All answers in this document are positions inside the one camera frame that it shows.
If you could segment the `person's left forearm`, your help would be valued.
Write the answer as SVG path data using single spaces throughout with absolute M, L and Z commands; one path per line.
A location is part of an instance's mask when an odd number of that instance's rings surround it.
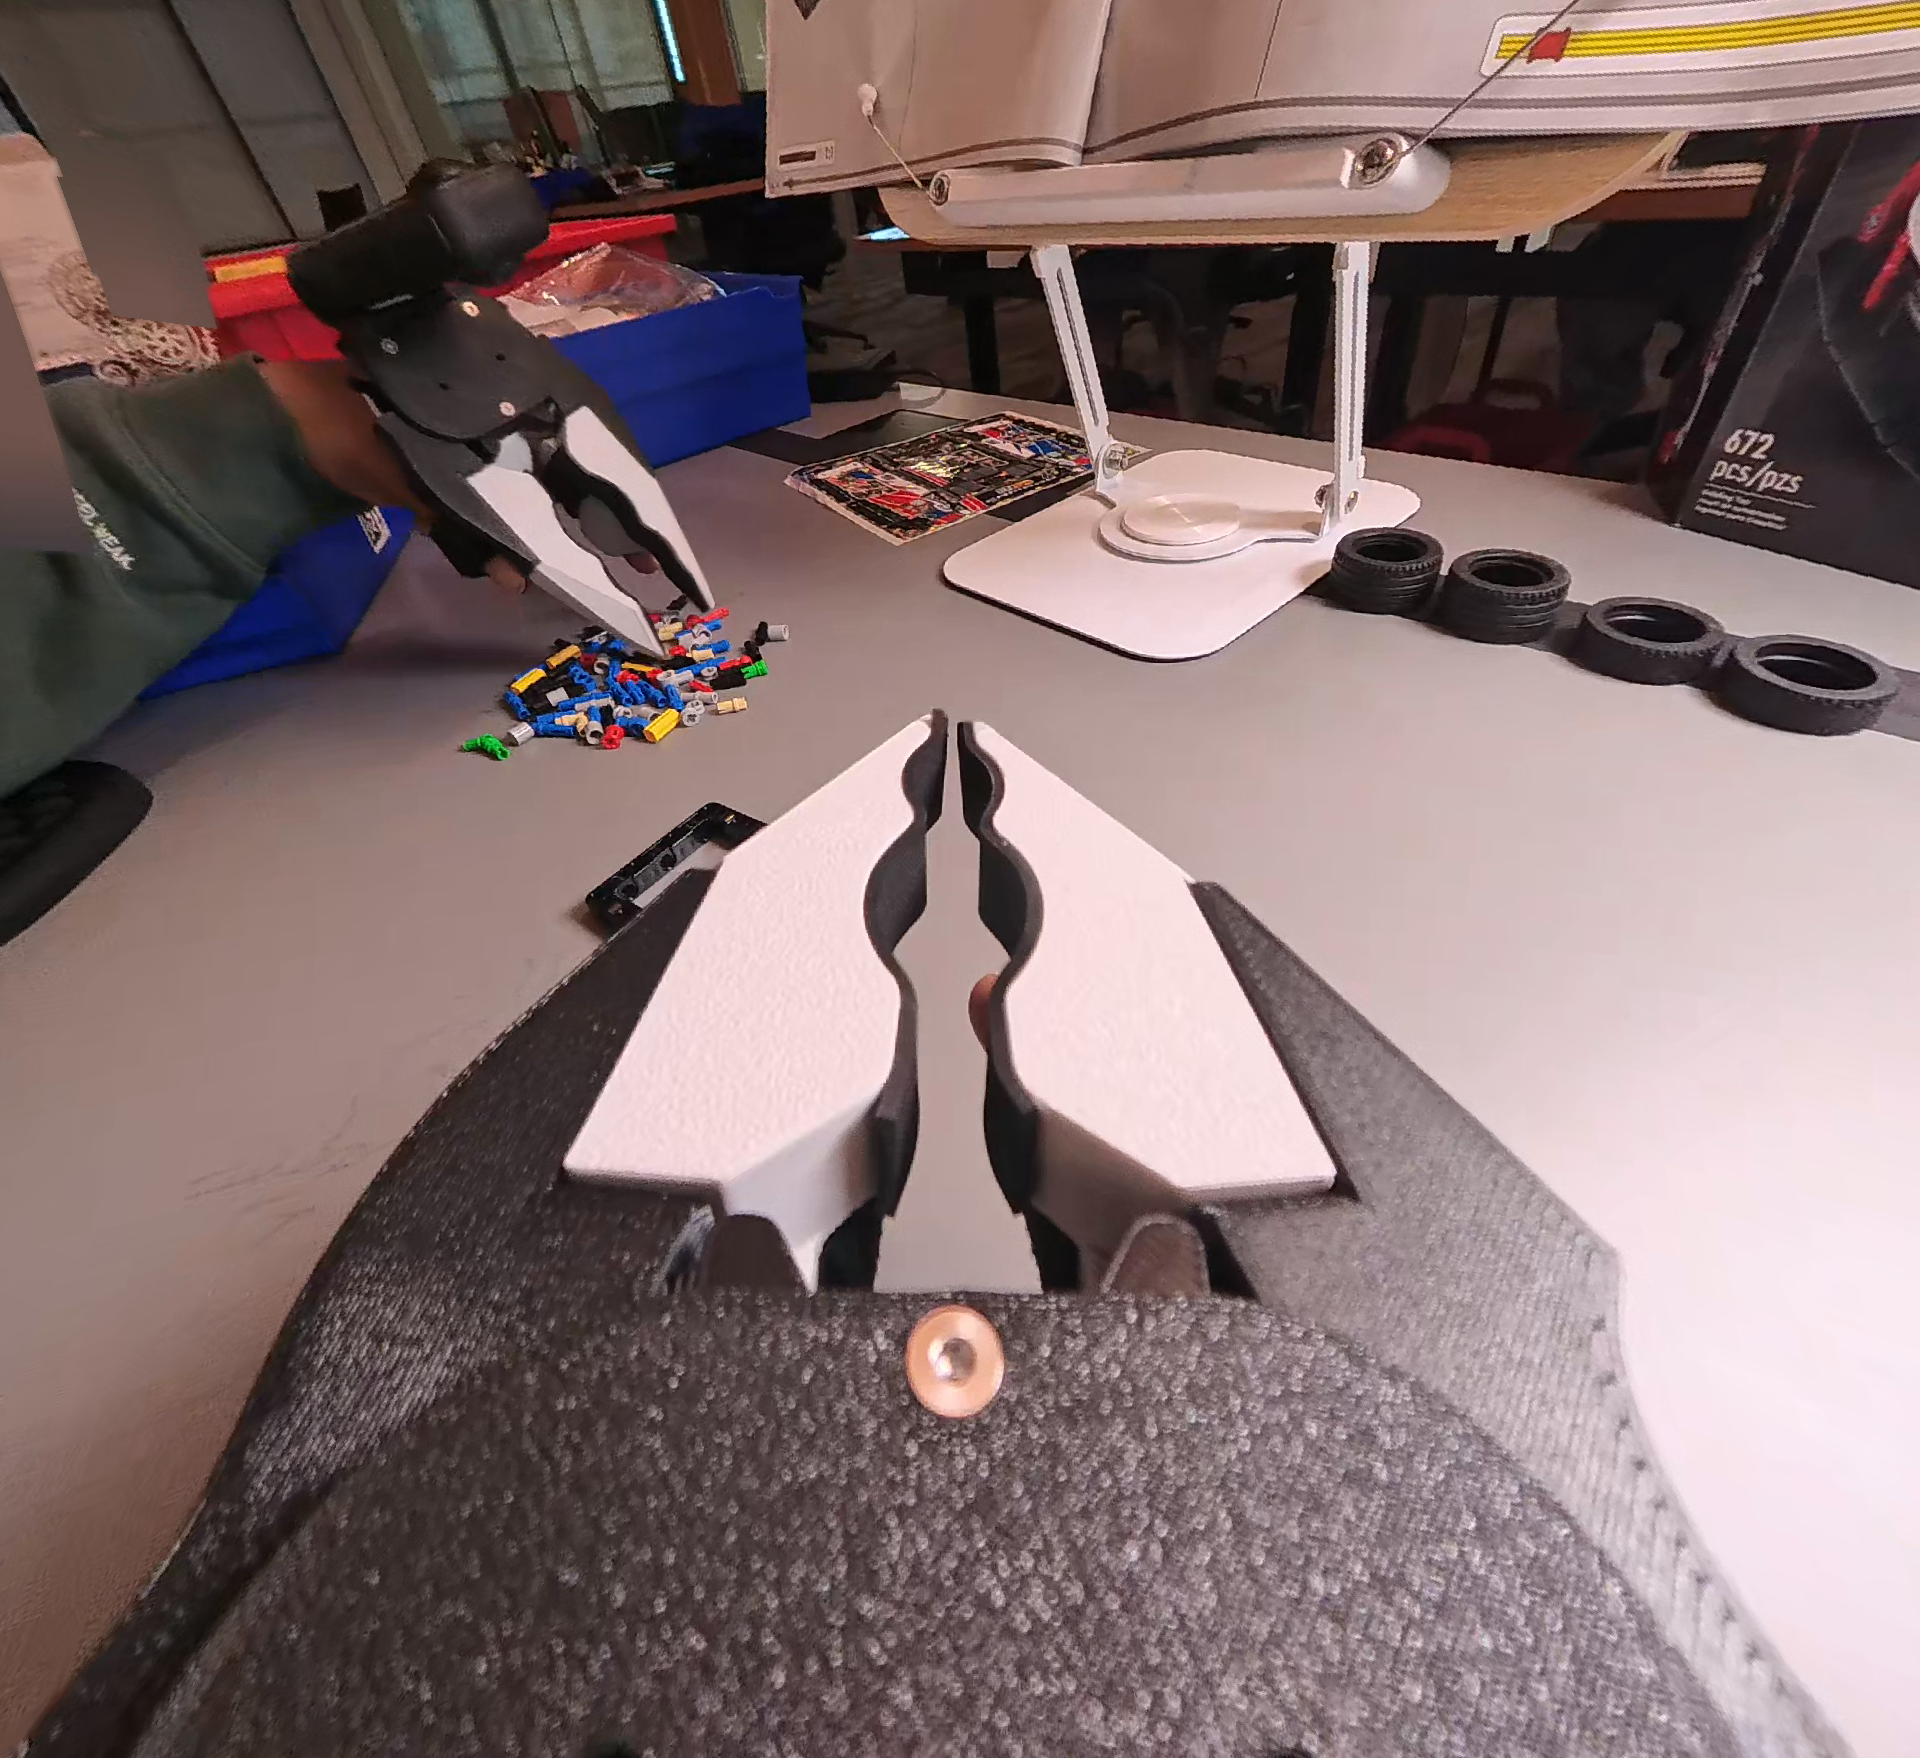
M 4 554 L 4 796 L 133 710 L 291 545 L 369 508 L 309 462 L 262 359 L 47 385 L 87 544 Z

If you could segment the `lego sticker sheet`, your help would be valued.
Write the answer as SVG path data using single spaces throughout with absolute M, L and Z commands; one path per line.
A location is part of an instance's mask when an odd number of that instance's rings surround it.
M 1017 521 L 1092 481 L 1083 433 L 1023 411 L 897 411 L 881 427 L 878 439 L 788 470 L 785 483 L 891 545 L 976 517 Z

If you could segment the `black lego frame assembly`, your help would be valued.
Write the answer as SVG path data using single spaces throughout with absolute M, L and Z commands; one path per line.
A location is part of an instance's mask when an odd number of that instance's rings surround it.
M 645 916 L 672 883 L 719 869 L 759 832 L 763 819 L 745 809 L 719 802 L 699 806 L 588 889 L 588 921 L 600 936 L 617 936 Z

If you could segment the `white lattice disc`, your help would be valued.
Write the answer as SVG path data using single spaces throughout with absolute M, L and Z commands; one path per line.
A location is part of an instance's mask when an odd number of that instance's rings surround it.
M 215 330 L 117 313 L 77 247 L 47 264 L 22 332 L 44 383 L 91 377 L 133 390 L 211 369 L 223 359 Z

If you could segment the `lego car set box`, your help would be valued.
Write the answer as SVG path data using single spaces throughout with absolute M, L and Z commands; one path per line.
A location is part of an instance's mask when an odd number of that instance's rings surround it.
M 1781 135 L 1646 483 L 1684 530 L 1916 584 L 1914 115 Z

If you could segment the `clear plastic bag of parts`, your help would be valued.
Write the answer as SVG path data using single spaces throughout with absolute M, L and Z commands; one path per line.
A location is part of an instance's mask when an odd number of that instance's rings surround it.
M 550 340 L 706 306 L 726 296 L 720 281 L 624 242 L 598 242 L 552 260 L 499 294 L 530 333 Z

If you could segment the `wooden edged table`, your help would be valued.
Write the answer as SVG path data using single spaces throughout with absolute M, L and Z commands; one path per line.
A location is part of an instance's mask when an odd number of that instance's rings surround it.
M 1750 215 L 1764 178 L 1764 161 L 1644 171 L 1597 214 L 1616 224 L 1738 221 Z

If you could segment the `empty blue plastic bin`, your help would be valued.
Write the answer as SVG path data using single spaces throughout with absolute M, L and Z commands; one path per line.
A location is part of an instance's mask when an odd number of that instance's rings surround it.
M 260 587 L 141 701 L 336 655 L 393 576 L 417 516 L 371 506 L 291 545 Z

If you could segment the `red plastic bin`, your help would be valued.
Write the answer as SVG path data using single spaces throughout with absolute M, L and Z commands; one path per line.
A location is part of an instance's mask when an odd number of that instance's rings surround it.
M 600 243 L 624 243 L 649 257 L 666 257 L 666 242 L 677 229 L 679 218 L 672 212 L 557 219 L 509 276 L 486 281 L 485 290 L 490 296 L 513 291 L 565 257 Z M 291 254 L 293 245 L 285 243 L 207 260 L 207 296 L 221 356 L 253 353 L 276 362 L 325 362 L 340 356 L 339 330 L 309 309 L 291 284 Z

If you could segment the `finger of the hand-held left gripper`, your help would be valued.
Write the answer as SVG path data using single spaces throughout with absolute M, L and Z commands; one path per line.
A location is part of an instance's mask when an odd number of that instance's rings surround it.
M 527 559 L 535 586 L 640 655 L 663 654 L 653 616 L 632 587 L 612 574 L 617 555 L 590 545 L 571 509 L 582 494 L 563 444 L 548 452 L 541 474 L 493 463 L 472 474 L 470 492 L 485 528 Z
M 717 597 L 659 475 L 632 444 L 595 410 L 567 413 L 561 447 L 582 499 L 572 506 L 588 544 L 602 555 L 649 555 L 656 569 L 701 609 Z

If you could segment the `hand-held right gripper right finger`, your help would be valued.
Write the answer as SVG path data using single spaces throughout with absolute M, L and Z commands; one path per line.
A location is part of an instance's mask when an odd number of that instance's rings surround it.
M 1110 1261 L 1141 1217 L 1332 1194 L 1337 1160 L 1194 880 L 991 724 L 957 734 L 1011 1205 Z

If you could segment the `pile of small lego pieces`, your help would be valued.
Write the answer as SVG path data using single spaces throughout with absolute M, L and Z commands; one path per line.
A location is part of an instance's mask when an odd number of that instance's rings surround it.
M 651 637 L 588 624 L 548 646 L 507 679 L 493 724 L 457 750 L 513 762 L 539 740 L 614 751 L 628 742 L 660 744 L 710 716 L 737 716 L 766 678 L 766 651 L 793 639 L 783 617 L 737 619 L 724 604 L 699 607 L 679 596 L 647 616 Z

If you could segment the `white book stand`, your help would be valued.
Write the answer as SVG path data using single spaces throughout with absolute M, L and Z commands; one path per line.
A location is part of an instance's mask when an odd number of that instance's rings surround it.
M 1224 649 L 1332 569 L 1341 545 L 1423 562 L 1409 531 L 1421 498 L 1366 475 L 1374 224 L 1433 207 L 1450 159 L 1435 130 L 1285 137 L 1243 153 L 1095 166 L 948 168 L 916 178 L 957 225 L 1020 231 L 1068 371 L 1091 488 L 966 545 L 948 586 L 1133 657 L 1180 662 Z M 1212 447 L 1131 462 L 1110 427 L 1068 231 L 1124 214 L 1162 225 L 1269 214 L 1330 215 L 1334 315 L 1332 470 Z

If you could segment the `person's left hand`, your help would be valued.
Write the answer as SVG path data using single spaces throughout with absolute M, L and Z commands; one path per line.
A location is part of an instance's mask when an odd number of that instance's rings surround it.
M 340 359 L 260 359 L 256 369 L 326 486 L 358 506 L 406 509 L 422 534 L 438 530 L 435 511 L 379 430 L 373 404 Z

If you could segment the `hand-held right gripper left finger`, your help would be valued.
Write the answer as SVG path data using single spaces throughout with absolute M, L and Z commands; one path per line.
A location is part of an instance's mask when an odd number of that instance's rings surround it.
M 569 1177 L 763 1217 L 805 1286 L 852 1222 L 898 1210 L 921 1115 L 898 950 L 947 774 L 948 716 L 922 714 L 710 871 Z

